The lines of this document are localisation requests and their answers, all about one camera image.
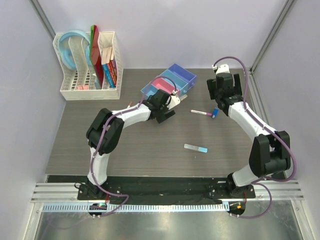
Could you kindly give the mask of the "light blue drawer box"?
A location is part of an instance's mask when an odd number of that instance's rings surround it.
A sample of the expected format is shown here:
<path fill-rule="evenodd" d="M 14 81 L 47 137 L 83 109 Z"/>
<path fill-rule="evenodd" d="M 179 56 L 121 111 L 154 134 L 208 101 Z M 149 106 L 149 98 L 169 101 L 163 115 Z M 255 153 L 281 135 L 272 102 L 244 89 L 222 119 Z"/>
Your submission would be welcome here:
<path fill-rule="evenodd" d="M 184 81 L 181 77 L 174 74 L 170 70 L 165 70 L 160 74 L 160 76 L 164 77 L 164 80 L 173 85 L 179 90 L 179 96 L 183 96 L 188 91 L 188 83 Z"/>
<path fill-rule="evenodd" d="M 148 99 L 149 96 L 153 96 L 157 91 L 158 89 L 152 84 L 148 84 L 140 90 L 143 100 Z"/>

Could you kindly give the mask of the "pink drawer box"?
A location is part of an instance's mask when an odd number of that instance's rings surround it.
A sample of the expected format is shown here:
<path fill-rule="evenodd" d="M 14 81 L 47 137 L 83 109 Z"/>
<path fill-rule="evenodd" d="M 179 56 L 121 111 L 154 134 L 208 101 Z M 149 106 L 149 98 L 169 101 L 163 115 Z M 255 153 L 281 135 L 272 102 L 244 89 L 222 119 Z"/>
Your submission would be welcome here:
<path fill-rule="evenodd" d="M 163 90 L 168 94 L 171 94 L 175 90 L 175 87 L 167 82 L 164 78 L 157 78 L 150 84 L 155 86 L 158 90 Z"/>

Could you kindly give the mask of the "pink capped white marker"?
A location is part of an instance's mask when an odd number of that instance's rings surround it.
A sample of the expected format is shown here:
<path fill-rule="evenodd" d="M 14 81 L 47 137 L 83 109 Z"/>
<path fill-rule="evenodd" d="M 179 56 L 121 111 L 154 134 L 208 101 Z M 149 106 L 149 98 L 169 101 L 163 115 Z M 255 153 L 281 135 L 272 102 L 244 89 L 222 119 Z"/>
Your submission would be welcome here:
<path fill-rule="evenodd" d="M 198 111 L 198 110 L 193 110 L 193 109 L 191 109 L 190 112 L 191 112 L 191 113 L 194 113 L 194 114 L 199 114 L 199 115 L 212 116 L 211 113 L 209 113 L 209 112 L 204 112 L 204 111 Z"/>

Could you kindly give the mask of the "purple drawer box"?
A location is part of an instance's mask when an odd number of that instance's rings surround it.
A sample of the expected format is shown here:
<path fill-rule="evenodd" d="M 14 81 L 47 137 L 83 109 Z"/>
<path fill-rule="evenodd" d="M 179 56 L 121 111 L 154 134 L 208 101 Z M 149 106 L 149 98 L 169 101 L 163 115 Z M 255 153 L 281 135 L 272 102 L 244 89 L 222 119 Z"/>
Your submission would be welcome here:
<path fill-rule="evenodd" d="M 188 90 L 196 84 L 197 76 L 180 65 L 174 63 L 168 70 L 188 83 Z"/>

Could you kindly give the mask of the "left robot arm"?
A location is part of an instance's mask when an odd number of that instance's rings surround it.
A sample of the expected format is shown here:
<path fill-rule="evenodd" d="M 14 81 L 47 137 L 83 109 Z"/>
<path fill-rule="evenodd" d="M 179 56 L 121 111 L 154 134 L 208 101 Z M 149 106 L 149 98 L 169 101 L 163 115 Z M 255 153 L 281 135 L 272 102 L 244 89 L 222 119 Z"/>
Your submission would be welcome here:
<path fill-rule="evenodd" d="M 107 167 L 111 152 L 117 147 L 123 129 L 155 119 L 159 124 L 175 114 L 180 98 L 163 90 L 142 99 L 137 104 L 121 109 L 101 109 L 86 132 L 90 147 L 90 167 L 87 175 L 88 195 L 100 200 L 107 192 Z"/>

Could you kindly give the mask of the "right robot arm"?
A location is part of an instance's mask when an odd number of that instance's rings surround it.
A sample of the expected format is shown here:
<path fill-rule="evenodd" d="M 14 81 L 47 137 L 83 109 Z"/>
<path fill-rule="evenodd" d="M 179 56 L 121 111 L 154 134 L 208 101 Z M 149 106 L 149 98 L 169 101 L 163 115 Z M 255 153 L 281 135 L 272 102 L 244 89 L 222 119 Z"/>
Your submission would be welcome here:
<path fill-rule="evenodd" d="M 206 81 L 210 98 L 226 116 L 234 120 L 252 140 L 248 165 L 227 176 L 226 193 L 241 195 L 251 183 L 291 167 L 290 136 L 265 124 L 244 102 L 240 76 L 219 73 Z"/>

